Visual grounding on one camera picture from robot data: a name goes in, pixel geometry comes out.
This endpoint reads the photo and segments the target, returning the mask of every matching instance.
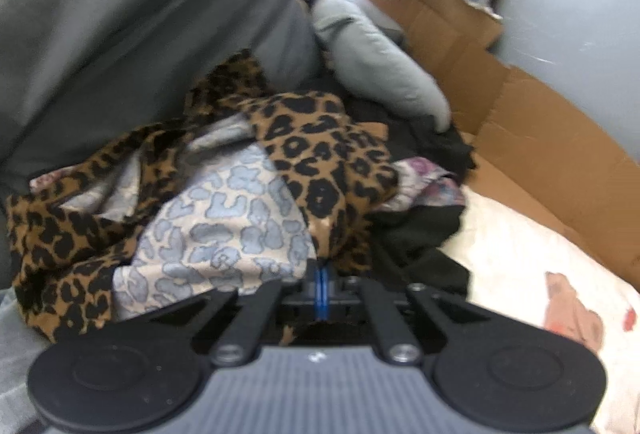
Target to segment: cushion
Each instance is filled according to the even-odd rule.
[[[395,20],[393,20],[385,12],[378,9],[378,7],[369,0],[348,0],[356,4],[364,15],[373,22],[373,24],[384,33],[393,43],[398,46],[403,46],[404,30],[400,27]]]
[[[640,295],[576,245],[465,187],[462,226],[442,247],[472,273],[469,300],[580,341],[607,371],[598,434],[640,421]]]
[[[433,115],[449,128],[449,103],[433,78],[396,46],[351,0],[316,0],[316,34],[331,52],[335,75],[356,97],[381,103],[400,117]]]

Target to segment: gray blanket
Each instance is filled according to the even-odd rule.
[[[240,48],[281,90],[319,67],[296,0],[0,0],[0,28],[3,201],[33,176],[178,114],[193,79]],[[0,243],[1,288],[17,266]]]

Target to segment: light blue leopard print fabric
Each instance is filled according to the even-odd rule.
[[[116,316],[127,319],[217,288],[252,292],[262,282],[302,278],[316,253],[300,210],[241,115],[214,124],[184,158],[184,190],[162,207],[130,266],[113,276]],[[131,186],[124,168],[123,177]],[[126,213],[135,198],[111,200]]]

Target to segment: white wall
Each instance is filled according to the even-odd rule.
[[[640,160],[640,0],[500,0],[498,57],[545,81]]]

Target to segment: gray pillow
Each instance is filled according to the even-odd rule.
[[[387,38],[351,0],[316,0],[316,34],[328,48],[335,76],[351,94],[409,118],[433,115],[446,131],[449,103],[433,78]]]
[[[389,15],[380,11],[369,0],[348,0],[356,4],[365,16],[382,31],[387,38],[400,47],[404,46],[404,30]]]

